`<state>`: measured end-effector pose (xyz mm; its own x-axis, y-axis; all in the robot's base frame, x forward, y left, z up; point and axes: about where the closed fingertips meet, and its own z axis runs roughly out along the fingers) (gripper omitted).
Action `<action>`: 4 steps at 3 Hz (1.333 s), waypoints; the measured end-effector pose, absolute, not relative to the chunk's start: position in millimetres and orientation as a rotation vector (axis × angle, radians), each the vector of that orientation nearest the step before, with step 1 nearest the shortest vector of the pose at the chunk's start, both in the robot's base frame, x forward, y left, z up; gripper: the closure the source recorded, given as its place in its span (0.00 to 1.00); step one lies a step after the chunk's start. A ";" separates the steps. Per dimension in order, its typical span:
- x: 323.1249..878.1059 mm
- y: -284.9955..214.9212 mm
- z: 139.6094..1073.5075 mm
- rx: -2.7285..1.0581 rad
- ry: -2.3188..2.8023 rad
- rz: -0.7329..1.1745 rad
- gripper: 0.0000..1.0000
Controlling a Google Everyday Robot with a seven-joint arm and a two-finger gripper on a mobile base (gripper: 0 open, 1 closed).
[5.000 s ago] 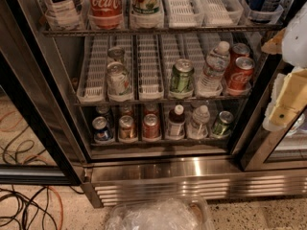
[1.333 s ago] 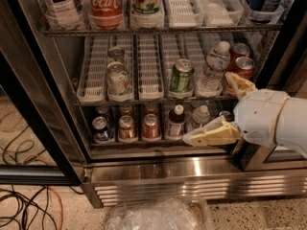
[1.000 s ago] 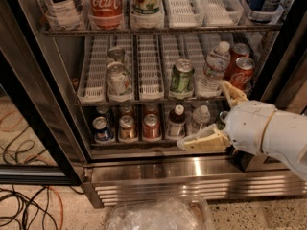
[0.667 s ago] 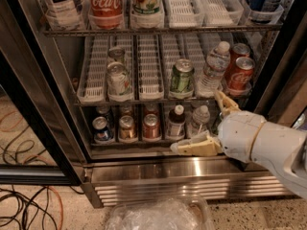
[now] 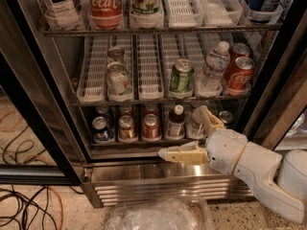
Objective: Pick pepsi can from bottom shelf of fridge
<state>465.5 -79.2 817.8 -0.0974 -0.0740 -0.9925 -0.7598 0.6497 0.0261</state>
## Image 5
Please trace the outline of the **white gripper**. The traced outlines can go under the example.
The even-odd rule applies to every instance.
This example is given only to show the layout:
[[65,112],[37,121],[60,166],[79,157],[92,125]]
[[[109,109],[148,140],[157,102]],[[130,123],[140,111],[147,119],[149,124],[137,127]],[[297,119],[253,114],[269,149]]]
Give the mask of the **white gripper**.
[[187,165],[201,165],[209,161],[209,166],[225,175],[233,170],[248,143],[248,138],[232,129],[224,129],[224,123],[205,106],[199,107],[201,122],[209,135],[205,147],[198,141],[163,148],[158,155],[165,161]]

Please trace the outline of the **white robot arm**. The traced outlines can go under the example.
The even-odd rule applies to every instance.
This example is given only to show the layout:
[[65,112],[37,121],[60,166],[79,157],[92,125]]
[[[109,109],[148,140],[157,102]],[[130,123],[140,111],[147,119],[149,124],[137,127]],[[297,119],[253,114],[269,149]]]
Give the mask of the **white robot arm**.
[[267,208],[298,224],[307,223],[307,151],[293,149],[285,155],[252,143],[200,107],[201,121],[208,129],[202,148],[197,141],[161,149],[169,162],[188,165],[207,163],[224,175],[244,181]]

